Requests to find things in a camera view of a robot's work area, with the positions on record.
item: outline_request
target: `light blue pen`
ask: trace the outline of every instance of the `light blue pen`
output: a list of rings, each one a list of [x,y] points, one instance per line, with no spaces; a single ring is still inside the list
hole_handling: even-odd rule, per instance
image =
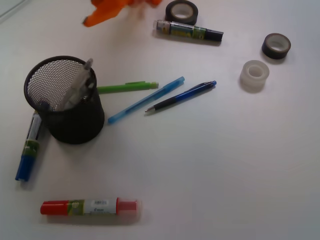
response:
[[[170,82],[169,84],[165,85],[163,88],[159,89],[158,91],[152,93],[149,96],[146,96],[144,99],[136,102],[135,104],[131,105],[130,107],[126,108],[125,110],[117,113],[116,115],[109,117],[108,123],[114,124],[119,119],[123,118],[124,116],[132,113],[135,110],[138,110],[139,108],[142,108],[143,106],[151,103],[152,101],[155,101],[167,93],[170,93],[172,90],[176,89],[180,85],[184,84],[185,78],[182,76],[178,78],[177,80],[174,80],[173,82]]]

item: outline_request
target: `orange object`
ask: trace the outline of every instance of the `orange object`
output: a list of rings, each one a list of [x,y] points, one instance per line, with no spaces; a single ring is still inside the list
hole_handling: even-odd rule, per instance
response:
[[[146,0],[146,2],[156,6],[159,5],[161,1],[162,0]],[[135,0],[91,0],[96,10],[84,19],[83,25],[92,27],[114,18],[119,14],[121,9],[127,5],[132,5],[134,2]]]

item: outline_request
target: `pencil holder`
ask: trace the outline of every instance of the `pencil holder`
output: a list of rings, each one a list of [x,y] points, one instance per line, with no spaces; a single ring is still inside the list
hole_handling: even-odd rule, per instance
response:
[[[72,56],[55,56],[36,65],[26,77],[24,96],[40,115],[43,124],[57,140],[83,144],[96,137],[104,126],[105,113],[97,91],[94,70],[93,88],[75,107],[55,111],[73,78],[85,62]]]

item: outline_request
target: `green mechanical pencil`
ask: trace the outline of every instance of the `green mechanical pencil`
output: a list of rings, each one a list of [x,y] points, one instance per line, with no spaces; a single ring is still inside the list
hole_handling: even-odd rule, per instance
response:
[[[118,93],[118,92],[127,92],[127,91],[157,89],[158,87],[159,87],[159,83],[157,82],[136,81],[136,82],[128,82],[124,85],[99,86],[97,87],[97,89],[99,94],[109,94],[109,93]]]

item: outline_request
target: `dark tape roll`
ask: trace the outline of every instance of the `dark tape roll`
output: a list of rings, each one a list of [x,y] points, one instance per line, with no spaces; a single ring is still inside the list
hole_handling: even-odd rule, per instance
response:
[[[165,9],[165,20],[180,24],[195,25],[198,19],[198,8],[187,0],[175,0],[170,2]]]
[[[265,37],[262,52],[271,59],[283,59],[291,48],[290,40],[279,33],[271,33]]]

